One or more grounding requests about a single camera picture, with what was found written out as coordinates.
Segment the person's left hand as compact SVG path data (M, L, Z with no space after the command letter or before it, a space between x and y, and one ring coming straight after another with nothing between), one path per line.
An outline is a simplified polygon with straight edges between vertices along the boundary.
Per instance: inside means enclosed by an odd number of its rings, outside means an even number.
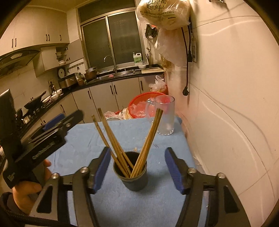
M13 199L17 207L29 215L36 199L30 195L37 194L42 190L42 186L36 182L22 181L12 188Z

